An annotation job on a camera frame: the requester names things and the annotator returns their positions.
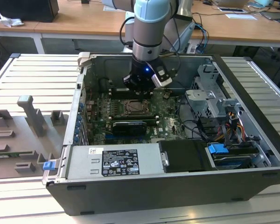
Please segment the desk leg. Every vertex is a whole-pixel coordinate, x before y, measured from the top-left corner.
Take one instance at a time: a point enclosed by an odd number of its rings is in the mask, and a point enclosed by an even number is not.
[[[37,52],[39,54],[45,54],[45,50],[42,45],[42,35],[35,33],[32,35],[32,38],[34,40],[34,44],[36,46]]]

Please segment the computer case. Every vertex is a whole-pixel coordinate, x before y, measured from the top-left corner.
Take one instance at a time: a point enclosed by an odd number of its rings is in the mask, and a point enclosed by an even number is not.
[[[1,15],[11,19],[52,22],[58,11],[57,0],[0,0]]]

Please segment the white paper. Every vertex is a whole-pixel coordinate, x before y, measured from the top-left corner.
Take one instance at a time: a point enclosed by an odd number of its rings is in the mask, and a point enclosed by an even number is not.
[[[252,15],[238,15],[238,14],[226,14],[229,19],[241,19],[241,20],[257,20]]]
[[[10,19],[0,14],[0,22],[7,27],[24,25],[20,19]]]
[[[111,8],[111,7],[109,7],[109,6],[104,6],[103,11],[111,11],[111,12],[125,12],[124,10]]]

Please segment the wooden desk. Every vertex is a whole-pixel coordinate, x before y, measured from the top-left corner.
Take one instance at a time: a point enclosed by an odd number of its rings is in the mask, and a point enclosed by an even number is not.
[[[254,15],[257,20],[230,19],[223,15],[220,10],[215,10],[215,6],[207,6],[200,1],[194,1],[192,12],[201,14],[221,14],[202,15],[204,28],[210,34],[210,42],[230,41],[230,42],[250,42],[259,46],[261,43],[280,43],[280,23],[270,21],[260,14]],[[200,23],[199,15],[195,14],[194,19]],[[192,38],[199,38],[199,30],[195,30]]]
[[[104,39],[118,40],[119,28],[125,19],[125,12],[103,11],[98,2],[81,4],[77,1],[58,0],[59,14],[52,23],[28,22],[21,27],[4,27],[0,23],[1,36],[31,37],[38,53],[44,54],[42,38]],[[201,14],[222,14],[215,6],[194,1],[192,12]],[[257,20],[229,19],[226,15],[202,15],[202,22],[210,34],[210,44],[273,46],[280,47],[280,23],[270,21],[261,15]],[[191,44],[200,42],[202,34],[195,30]]]
[[[103,11],[98,2],[81,4],[81,1],[58,0],[59,14],[52,23],[40,22],[38,33],[118,35],[125,20],[125,12]]]

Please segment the laptop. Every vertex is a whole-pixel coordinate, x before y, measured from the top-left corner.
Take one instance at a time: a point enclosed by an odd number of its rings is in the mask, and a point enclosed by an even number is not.
[[[243,8],[249,0],[213,0],[219,7]]]
[[[265,12],[265,13],[261,13],[261,14],[263,14],[266,18],[268,18],[270,20],[280,19],[280,13]]]

